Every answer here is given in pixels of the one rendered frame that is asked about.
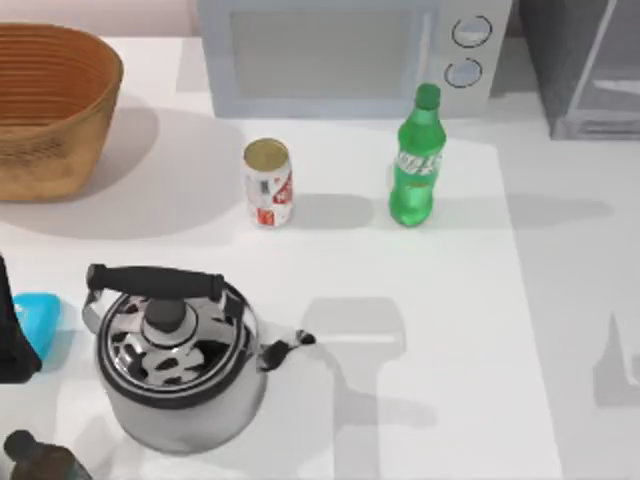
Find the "red and white can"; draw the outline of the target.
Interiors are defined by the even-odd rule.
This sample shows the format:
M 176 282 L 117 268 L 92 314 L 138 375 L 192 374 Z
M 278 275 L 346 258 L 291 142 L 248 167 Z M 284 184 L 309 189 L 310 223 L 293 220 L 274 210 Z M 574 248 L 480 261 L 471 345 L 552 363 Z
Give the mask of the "red and white can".
M 293 171 L 287 147 L 274 138 L 249 143 L 243 153 L 248 211 L 259 226 L 277 228 L 291 217 Z

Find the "green bottle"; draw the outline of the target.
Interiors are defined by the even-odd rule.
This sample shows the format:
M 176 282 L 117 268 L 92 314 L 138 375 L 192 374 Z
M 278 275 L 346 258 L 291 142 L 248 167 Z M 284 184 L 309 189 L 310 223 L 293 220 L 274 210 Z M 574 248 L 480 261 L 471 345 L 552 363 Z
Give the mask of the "green bottle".
M 389 211 L 400 225 L 417 227 L 431 214 L 447 136 L 440 120 L 440 88 L 420 84 L 413 109 L 397 133 Z

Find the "pale microwave oven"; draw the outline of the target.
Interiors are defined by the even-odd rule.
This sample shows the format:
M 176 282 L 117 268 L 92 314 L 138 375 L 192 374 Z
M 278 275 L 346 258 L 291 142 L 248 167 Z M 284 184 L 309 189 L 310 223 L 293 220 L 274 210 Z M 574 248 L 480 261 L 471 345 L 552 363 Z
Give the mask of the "pale microwave oven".
M 227 118 L 386 119 L 412 108 L 417 87 L 441 91 L 440 114 L 481 114 L 490 97 L 513 0 L 197 0 L 214 112 Z M 460 19 L 493 32 L 465 49 Z M 465 58 L 478 83 L 450 87 L 445 68 Z

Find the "microwave knob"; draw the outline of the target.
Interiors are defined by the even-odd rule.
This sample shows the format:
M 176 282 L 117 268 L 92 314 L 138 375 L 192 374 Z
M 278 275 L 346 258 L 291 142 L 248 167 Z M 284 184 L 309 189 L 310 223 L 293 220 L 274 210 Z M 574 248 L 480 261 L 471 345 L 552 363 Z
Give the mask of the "microwave knob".
M 458 20 L 452 28 L 452 40 L 461 48 L 476 48 L 488 41 L 493 32 L 491 22 L 482 15 Z
M 444 71 L 444 80 L 455 89 L 469 88 L 480 81 L 483 67 L 475 59 L 465 58 L 457 63 L 450 63 Z

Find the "brown woven basket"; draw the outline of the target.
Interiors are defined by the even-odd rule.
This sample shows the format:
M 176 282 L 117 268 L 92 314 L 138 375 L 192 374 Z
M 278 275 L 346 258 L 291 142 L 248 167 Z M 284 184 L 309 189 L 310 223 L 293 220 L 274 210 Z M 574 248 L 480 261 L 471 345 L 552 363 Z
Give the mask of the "brown woven basket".
M 77 194 L 95 170 L 124 75 L 101 38 L 0 22 L 0 202 Z

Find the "blue container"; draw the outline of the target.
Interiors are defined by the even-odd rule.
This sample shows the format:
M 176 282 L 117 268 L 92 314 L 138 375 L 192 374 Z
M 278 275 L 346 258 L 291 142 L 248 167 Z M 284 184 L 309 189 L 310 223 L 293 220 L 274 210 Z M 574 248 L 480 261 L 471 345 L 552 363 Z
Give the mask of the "blue container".
M 44 363 L 61 315 L 59 297 L 52 293 L 27 292 L 14 295 L 13 303 L 26 340 Z

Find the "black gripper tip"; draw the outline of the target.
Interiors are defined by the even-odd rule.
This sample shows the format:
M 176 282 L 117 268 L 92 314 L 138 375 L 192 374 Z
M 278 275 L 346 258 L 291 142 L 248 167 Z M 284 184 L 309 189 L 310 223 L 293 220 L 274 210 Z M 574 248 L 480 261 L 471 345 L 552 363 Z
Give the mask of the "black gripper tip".
M 26 383 L 41 368 L 41 359 L 21 329 L 0 254 L 0 385 Z

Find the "dark brown bottle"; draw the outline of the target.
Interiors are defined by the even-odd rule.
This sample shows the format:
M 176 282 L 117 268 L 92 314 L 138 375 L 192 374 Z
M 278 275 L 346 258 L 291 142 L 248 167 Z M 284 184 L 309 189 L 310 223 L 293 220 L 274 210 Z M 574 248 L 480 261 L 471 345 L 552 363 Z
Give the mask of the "dark brown bottle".
M 14 462 L 9 480 L 94 480 L 70 449 L 38 441 L 27 430 L 10 433 L 3 448 Z

